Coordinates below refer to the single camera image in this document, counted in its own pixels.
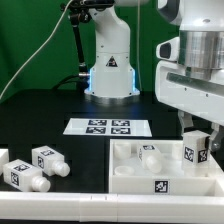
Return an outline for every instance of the green backdrop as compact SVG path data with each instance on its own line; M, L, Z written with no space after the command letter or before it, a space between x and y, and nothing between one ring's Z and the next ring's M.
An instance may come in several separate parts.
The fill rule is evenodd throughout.
M0 0L0 91L20 66L48 38L61 11L63 0ZM116 8L131 28L131 64L136 68L137 7ZM156 0L141 6L140 71L144 90L154 90L158 60L156 46L178 34L156 11ZM95 62L94 23L81 24L88 67ZM64 17L51 42L25 67L6 92L4 99L24 89L50 89L64 77L78 72L72 28ZM63 88L74 88L73 84Z

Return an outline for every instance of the white bottle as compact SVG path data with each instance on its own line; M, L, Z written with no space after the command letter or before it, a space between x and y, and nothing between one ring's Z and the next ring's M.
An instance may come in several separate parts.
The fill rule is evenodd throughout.
M48 176L56 174L65 177L70 172L68 164L64 162L64 156L48 146L32 149L32 163Z
M15 160L3 166L4 181L13 187L25 191L47 192L50 182L42 176L42 170L22 160Z
M162 170L162 154L155 145L139 145L137 155L143 169L149 169L153 173Z

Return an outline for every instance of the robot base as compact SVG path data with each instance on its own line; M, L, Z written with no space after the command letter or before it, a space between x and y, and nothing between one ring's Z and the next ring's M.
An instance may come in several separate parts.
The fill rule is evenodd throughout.
M134 103L139 101L140 92L136 90L130 96L126 97L117 97L117 98L110 98L110 97L100 97L94 95L92 92L85 91L85 98L87 100L103 104L103 105L125 105L129 103Z

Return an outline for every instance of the black table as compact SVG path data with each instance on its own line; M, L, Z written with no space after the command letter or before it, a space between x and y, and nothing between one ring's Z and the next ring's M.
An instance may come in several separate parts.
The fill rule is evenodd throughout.
M21 91L0 105L0 148L9 149L10 161L21 159L28 163L35 147L48 145L64 154L71 173L65 178L47 177L50 192L108 192L110 139L121 137L63 135L70 118L148 120L153 139L181 139L177 110L159 103L151 92L142 94L137 103L108 107L86 101L75 91ZM200 119L196 123L201 130L210 128L208 122ZM3 183L2 176L0 183L0 191L16 191ZM1 220L1 223L39 221Z

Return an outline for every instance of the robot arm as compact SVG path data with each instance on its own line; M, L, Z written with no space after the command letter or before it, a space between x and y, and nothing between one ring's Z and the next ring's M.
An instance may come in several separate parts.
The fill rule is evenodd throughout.
M171 1L174 2L159 0L160 12L165 9L171 12ZM180 3L180 35L157 48L157 57L163 60L156 70L156 95L159 101L180 111L211 121L214 132L209 148L215 151L224 137L224 2L175 2Z
M123 104L136 100L139 96L140 92L135 88L135 70L129 62L130 28L117 17L114 5L138 6L147 2L148 0L74 0L71 3L70 10L75 14L75 22L71 21L73 30L76 30L78 22L85 23L90 19L93 19L96 28L96 63L90 69L89 88L85 90L87 99L104 104ZM82 50L78 49L78 52L83 55ZM83 65L86 72L86 65L81 60L82 71Z

